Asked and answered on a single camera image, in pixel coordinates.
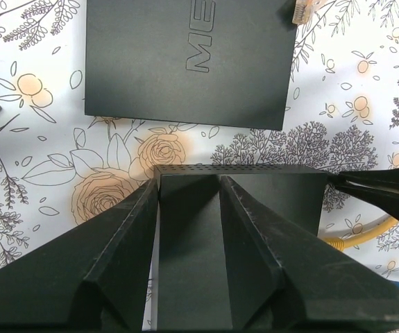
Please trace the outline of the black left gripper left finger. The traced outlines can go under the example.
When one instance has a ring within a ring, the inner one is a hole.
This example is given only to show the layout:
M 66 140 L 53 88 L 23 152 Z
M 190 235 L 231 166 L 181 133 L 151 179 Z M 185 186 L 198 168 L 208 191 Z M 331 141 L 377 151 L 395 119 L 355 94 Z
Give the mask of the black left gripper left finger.
M 140 331 L 158 211 L 149 180 L 0 269 L 0 332 Z

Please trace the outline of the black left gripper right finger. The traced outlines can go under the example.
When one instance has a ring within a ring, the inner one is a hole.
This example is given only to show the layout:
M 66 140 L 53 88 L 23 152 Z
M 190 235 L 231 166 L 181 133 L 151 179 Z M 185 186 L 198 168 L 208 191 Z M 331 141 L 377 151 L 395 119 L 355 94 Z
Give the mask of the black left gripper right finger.
M 399 288 L 221 179 L 232 326 L 268 332 L 399 329 Z

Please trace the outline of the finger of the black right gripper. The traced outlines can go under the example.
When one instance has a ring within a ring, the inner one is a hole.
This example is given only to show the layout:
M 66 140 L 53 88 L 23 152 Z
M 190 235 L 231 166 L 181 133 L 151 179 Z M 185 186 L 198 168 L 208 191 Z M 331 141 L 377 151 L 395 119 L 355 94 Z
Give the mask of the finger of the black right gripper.
M 335 189 L 372 204 L 399 221 L 399 168 L 329 175 Z

